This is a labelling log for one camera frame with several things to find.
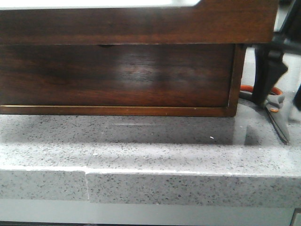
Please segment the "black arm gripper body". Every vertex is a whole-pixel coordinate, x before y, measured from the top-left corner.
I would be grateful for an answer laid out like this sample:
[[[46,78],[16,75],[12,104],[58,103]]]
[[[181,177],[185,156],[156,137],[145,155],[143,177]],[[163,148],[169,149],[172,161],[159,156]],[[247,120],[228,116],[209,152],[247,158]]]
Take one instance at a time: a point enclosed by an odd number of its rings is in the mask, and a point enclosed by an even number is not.
[[[294,0],[278,32],[270,43],[272,48],[285,53],[301,53],[301,1]]]

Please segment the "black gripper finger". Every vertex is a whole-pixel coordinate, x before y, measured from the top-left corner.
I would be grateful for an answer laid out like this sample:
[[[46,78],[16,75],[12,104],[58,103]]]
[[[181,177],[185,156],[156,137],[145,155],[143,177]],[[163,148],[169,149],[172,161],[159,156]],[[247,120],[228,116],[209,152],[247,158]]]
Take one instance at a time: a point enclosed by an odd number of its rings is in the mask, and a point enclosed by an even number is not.
[[[301,121],[301,86],[299,86],[299,88],[292,100],[291,120],[292,121]]]
[[[274,44],[258,44],[255,53],[255,82],[252,101],[262,107],[272,88],[288,67],[283,63],[284,51]]]

